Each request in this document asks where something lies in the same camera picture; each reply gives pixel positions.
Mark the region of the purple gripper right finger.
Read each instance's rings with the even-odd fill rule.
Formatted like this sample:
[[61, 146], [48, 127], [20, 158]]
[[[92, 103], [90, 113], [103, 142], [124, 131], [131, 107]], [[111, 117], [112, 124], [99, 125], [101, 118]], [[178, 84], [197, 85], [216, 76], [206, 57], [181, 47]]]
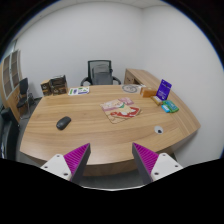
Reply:
[[182, 169], [167, 153], [157, 154], [137, 143], [132, 144], [132, 154], [144, 185]]

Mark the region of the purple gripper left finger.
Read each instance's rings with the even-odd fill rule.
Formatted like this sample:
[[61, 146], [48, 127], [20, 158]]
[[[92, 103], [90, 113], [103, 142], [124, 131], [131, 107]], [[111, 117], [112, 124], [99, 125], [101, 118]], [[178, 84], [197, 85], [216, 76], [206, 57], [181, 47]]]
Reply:
[[54, 155], [42, 166], [42, 169], [65, 180], [79, 184], [90, 154], [90, 144], [87, 143], [65, 155]]

